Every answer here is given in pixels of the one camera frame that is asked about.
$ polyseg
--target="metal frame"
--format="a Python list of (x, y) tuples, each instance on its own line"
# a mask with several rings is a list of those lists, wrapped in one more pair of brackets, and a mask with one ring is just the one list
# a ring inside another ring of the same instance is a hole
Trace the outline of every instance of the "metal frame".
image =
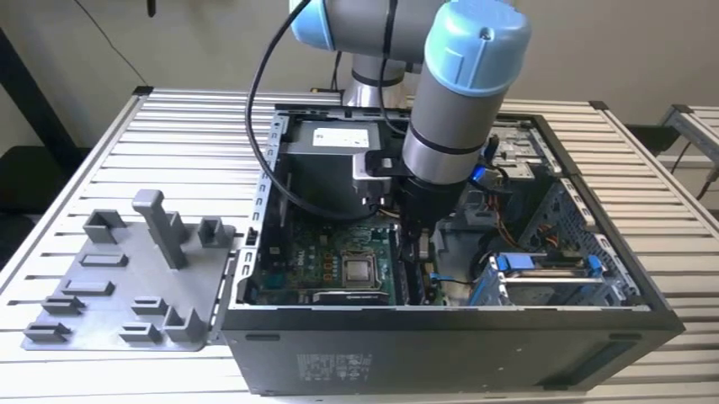
[(660, 125), (673, 127), (719, 166), (719, 108), (672, 105)]
[[(338, 104), (336, 94), (321, 93), (261, 93), (257, 100), (252, 116), (258, 134), (268, 130), (272, 104)], [(166, 190), (166, 202), (180, 211), (189, 207), (222, 215), (245, 206), (252, 198), (246, 195), (254, 191), (246, 183), (252, 182), (249, 173), (256, 175), (258, 168), (241, 138), (244, 101), (242, 93), (156, 89), (148, 96), (132, 97), (125, 105), (0, 272), (0, 362), (13, 380), (32, 380), (4, 383), (0, 397), (72, 396), (58, 401), (73, 403), (124, 402), (130, 399), (126, 395), (153, 402), (265, 400), (248, 396), (225, 346), (206, 347), (198, 353), (60, 353), (20, 348), (21, 330), (38, 313), (38, 300), (68, 268), (68, 254), (84, 243), (81, 223), (92, 206), (122, 203), (148, 182)], [(657, 167), (613, 115), (596, 111), (588, 103), (557, 101), (507, 100), (503, 111), (544, 116), (687, 332), (585, 394), (312, 396), (282, 399), (285, 402), (496, 403), (511, 399), (513, 403), (703, 404), (719, 399), (716, 222), (691, 202), (687, 191)], [(201, 179), (212, 183), (200, 183)], [(234, 216), (226, 223), (241, 229), (248, 221)], [(122, 376), (88, 383), (97, 374)]]

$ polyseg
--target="motherboard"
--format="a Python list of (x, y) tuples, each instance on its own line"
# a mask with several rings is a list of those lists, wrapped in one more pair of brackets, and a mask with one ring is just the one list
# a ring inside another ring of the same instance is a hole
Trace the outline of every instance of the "motherboard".
[(260, 270), (257, 304), (394, 305), (394, 222), (377, 215), (349, 225), (297, 220), (284, 259)]

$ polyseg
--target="blue tab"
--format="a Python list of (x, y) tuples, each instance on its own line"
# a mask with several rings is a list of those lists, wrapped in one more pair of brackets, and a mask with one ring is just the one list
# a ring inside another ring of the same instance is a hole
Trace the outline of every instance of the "blue tab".
[(487, 171), (487, 168), (484, 166), (477, 166), (472, 173), (472, 180), (479, 181), (480, 178), (484, 176), (485, 171)]
[(531, 259), (529, 254), (523, 254), (520, 252), (507, 252), (503, 254), (507, 258), (507, 264), (512, 270), (525, 270), (535, 268), (535, 262)]
[(587, 257), (589, 274), (593, 278), (601, 276), (601, 260), (595, 255)]
[(507, 269), (509, 269), (509, 264), (507, 263), (507, 258), (504, 257), (504, 255), (496, 257), (496, 267), (500, 271), (505, 271)]

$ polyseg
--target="white label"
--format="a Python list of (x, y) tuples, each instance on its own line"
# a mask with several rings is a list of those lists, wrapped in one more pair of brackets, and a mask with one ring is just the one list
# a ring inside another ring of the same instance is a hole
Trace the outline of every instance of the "white label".
[(312, 146), (368, 148), (369, 131), (366, 129), (316, 128)]

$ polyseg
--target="light blue joint cover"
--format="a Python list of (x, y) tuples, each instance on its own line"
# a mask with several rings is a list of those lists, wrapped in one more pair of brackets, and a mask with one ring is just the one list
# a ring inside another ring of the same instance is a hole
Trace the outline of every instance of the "light blue joint cover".
[(529, 20), (499, 0), (455, 0), (437, 11), (424, 42), (424, 65), (455, 93), (503, 93), (521, 70)]
[[(301, 0), (289, 0), (290, 13), (300, 2)], [(312, 0), (298, 13), (292, 22), (292, 34), (294, 34), (296, 40), (304, 44), (325, 51), (334, 50), (329, 24), (326, 23), (324, 0)]]

